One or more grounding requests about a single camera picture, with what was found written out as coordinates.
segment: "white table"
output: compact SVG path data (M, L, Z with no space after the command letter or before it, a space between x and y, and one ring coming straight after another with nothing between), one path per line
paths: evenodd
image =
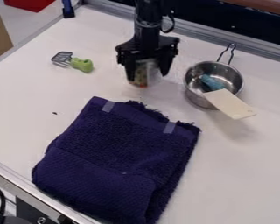
M222 46L176 35L180 54L169 76L140 89L127 83L116 64L115 46L132 32L132 21L80 8L76 18L61 20L2 61L0 162L31 179L46 146L91 97L143 101L173 121L202 129L160 224L280 224L280 63L235 53L233 66L246 81L241 98L258 115L233 121L194 107L182 85L189 66L216 60ZM50 59L59 51L93 60L95 70L83 74L54 66Z

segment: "red object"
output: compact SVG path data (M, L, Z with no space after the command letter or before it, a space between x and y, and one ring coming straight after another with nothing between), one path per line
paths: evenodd
M55 0L4 0L6 5L17 7L27 11L42 11Z

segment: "blue sponge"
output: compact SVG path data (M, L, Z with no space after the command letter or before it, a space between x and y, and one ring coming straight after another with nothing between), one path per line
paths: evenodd
M200 76L200 79L203 83L205 83L211 90L219 90L224 88L224 84L215 78L212 78L211 76L207 74L203 74Z

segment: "navy blue towel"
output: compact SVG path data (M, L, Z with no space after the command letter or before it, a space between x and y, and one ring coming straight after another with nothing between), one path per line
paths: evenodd
M142 103L94 97L48 146L32 181L85 214L152 224L165 210L199 133Z

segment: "stainless steel pot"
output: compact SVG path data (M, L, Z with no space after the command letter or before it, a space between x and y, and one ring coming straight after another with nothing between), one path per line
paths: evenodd
M206 84L200 80L203 74L210 75L212 78L223 83L224 88L238 95L243 88L244 80L242 75L230 63L234 57L235 44L229 44L227 49L221 53L217 61L205 61L198 63L189 68L185 75L184 83L186 87L186 95L196 105L206 109L217 109L203 95L205 92L211 91ZM223 54L231 49L231 57L227 64L220 62Z

